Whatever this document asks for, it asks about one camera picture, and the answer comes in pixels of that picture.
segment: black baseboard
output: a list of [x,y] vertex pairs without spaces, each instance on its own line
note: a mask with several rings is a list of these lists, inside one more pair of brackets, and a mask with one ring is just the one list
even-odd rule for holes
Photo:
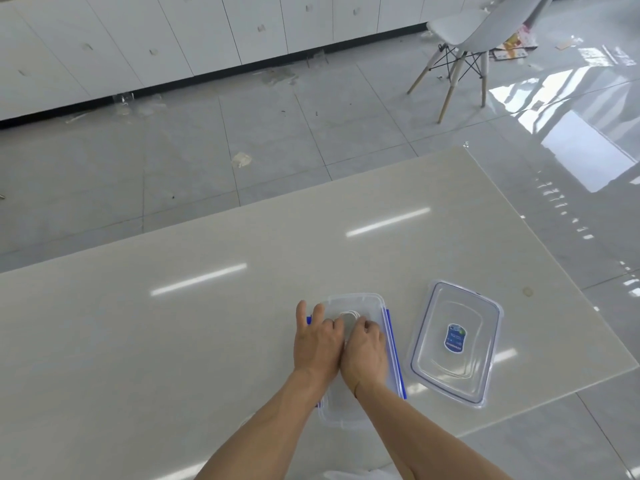
[[[412,25],[411,27],[403,27],[401,29],[391,30],[380,34],[368,35],[353,40],[346,40],[344,42],[332,43],[324,47],[317,47],[311,50],[304,50],[302,52],[296,52],[294,54],[281,55],[272,59],[264,61],[258,61],[251,64],[231,67],[229,69],[223,69],[215,72],[209,72],[206,74],[196,75],[194,77],[188,77],[187,79],[173,80],[165,84],[158,86],[151,86],[149,88],[137,89],[133,92],[135,99],[145,96],[152,96],[158,93],[166,93],[174,89],[186,88],[196,84],[202,84],[216,79],[223,79],[232,75],[244,74],[247,72],[255,72],[269,67],[276,67],[293,62],[304,61],[313,57],[319,51],[324,50],[325,54],[331,52],[338,52],[339,50],[345,50],[347,48],[358,47],[369,43],[377,42],[380,40],[387,40],[390,38],[400,37],[402,35],[409,35],[418,33],[425,30],[425,23],[419,23]],[[91,101],[84,101],[69,106],[57,107],[49,109],[47,111],[34,112],[32,114],[25,114],[24,116],[18,116],[17,118],[11,118],[9,120],[0,121],[0,129],[13,128],[16,126],[27,125],[30,123],[36,123],[37,121],[50,120],[52,118],[60,118],[62,116],[68,116],[77,112],[93,111],[103,106],[113,104],[113,97],[107,96],[99,99],[93,99]]]

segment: chair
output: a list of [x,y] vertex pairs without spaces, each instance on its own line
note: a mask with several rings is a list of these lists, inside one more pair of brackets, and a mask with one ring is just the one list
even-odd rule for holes
[[[469,69],[473,68],[482,79],[482,107],[484,107],[489,72],[489,51],[516,33],[524,21],[537,11],[539,6],[546,3],[547,0],[505,0],[491,13],[479,9],[464,10],[456,15],[429,22],[427,24],[429,30],[443,40],[444,43],[438,46],[436,53],[429,59],[427,67],[415,80],[407,94],[411,94],[425,74],[435,68],[436,63],[446,57],[447,62],[445,64],[449,71],[450,85],[440,112],[438,124],[444,118],[451,95],[460,80],[460,72],[465,62],[469,65]],[[450,54],[454,56],[451,68],[449,67]],[[472,57],[471,63],[467,61],[467,57]],[[477,69],[478,59],[480,60],[479,70]]]

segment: white marble table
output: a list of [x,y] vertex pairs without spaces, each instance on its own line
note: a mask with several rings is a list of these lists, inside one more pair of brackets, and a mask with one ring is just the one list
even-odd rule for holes
[[[454,148],[0,274],[0,477],[188,478],[291,370],[298,300],[380,293],[404,356],[434,278],[505,310],[485,409],[406,384],[455,435],[637,366]],[[386,462],[313,414],[290,476]]]

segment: plastic food container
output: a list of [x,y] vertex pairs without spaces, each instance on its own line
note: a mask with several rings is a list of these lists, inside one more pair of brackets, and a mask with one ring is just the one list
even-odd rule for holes
[[[353,325],[359,316],[380,325],[387,337],[387,357],[389,374],[387,387],[398,396],[406,398],[402,373],[397,359],[396,344],[391,328],[391,320],[382,297],[375,293],[357,293],[331,296],[324,302],[324,318],[336,320],[342,315],[345,324],[345,338],[348,340]],[[320,419],[327,425],[343,429],[373,428],[366,413],[353,396],[342,375],[333,380],[318,406]]]
[[434,282],[413,332],[407,369],[424,386],[483,407],[502,316],[491,299]]

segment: wooden chair leg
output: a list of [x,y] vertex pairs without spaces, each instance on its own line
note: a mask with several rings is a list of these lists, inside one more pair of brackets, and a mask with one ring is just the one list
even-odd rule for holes
[[424,68],[424,70],[422,71],[420,76],[418,76],[418,79],[415,80],[415,82],[413,83],[411,88],[409,88],[409,90],[406,92],[407,94],[411,94],[411,92],[415,89],[415,87],[418,84],[420,84],[420,81],[425,76],[425,74],[427,74],[427,72],[431,70],[431,68],[434,66],[436,61],[440,58],[440,55],[441,55],[442,51],[445,49],[445,47],[446,47],[446,45],[443,45],[442,48],[437,49],[436,53],[431,56],[431,58],[429,59],[429,62],[427,62],[427,67]]
[[456,89],[458,85],[458,79],[460,78],[460,71],[462,71],[462,65],[465,63],[465,59],[467,57],[466,52],[462,52],[460,58],[453,65],[453,69],[451,71],[451,85],[449,86],[449,92],[447,92],[447,97],[444,99],[444,105],[442,106],[442,110],[440,112],[440,117],[438,118],[438,124],[440,124],[444,118],[444,113],[447,112],[447,108],[449,107],[449,102],[451,101],[451,96],[453,95],[453,91]]
[[486,106],[486,87],[489,76],[489,52],[480,56],[480,74],[482,75],[482,107]]

